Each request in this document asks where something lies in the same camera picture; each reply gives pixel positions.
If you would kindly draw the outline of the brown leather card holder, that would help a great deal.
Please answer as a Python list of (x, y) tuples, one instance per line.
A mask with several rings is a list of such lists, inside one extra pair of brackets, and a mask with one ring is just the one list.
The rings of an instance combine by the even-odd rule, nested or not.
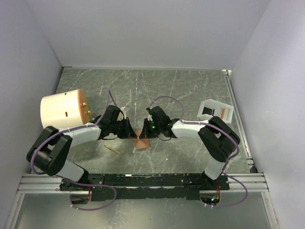
[(145, 149), (150, 148), (150, 141), (148, 138), (144, 138), (144, 139), (138, 138), (140, 136), (141, 132), (142, 132), (141, 129), (135, 130), (135, 133), (137, 135), (137, 138), (134, 139), (135, 150), (145, 150)]

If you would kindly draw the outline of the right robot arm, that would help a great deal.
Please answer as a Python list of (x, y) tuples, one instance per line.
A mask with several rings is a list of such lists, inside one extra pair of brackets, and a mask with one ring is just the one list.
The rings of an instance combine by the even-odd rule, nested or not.
[(214, 189), (219, 183), (229, 157), (238, 151), (239, 136), (219, 117), (200, 122), (170, 119), (164, 110), (156, 106), (146, 109), (149, 117), (144, 120), (139, 139), (158, 138), (160, 134), (169, 139), (193, 138), (201, 140), (210, 154), (207, 167), (203, 171), (202, 184), (206, 189)]

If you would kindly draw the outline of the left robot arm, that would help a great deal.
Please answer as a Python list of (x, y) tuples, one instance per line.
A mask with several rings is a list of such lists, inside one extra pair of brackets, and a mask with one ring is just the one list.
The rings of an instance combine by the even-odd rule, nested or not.
[(113, 134), (119, 139), (136, 138), (129, 118), (117, 106), (109, 105), (102, 115), (81, 126), (57, 129), (50, 125), (43, 129), (26, 155), (33, 173), (59, 176), (77, 189), (90, 187), (89, 172), (67, 159), (71, 148), (86, 142), (107, 140)]

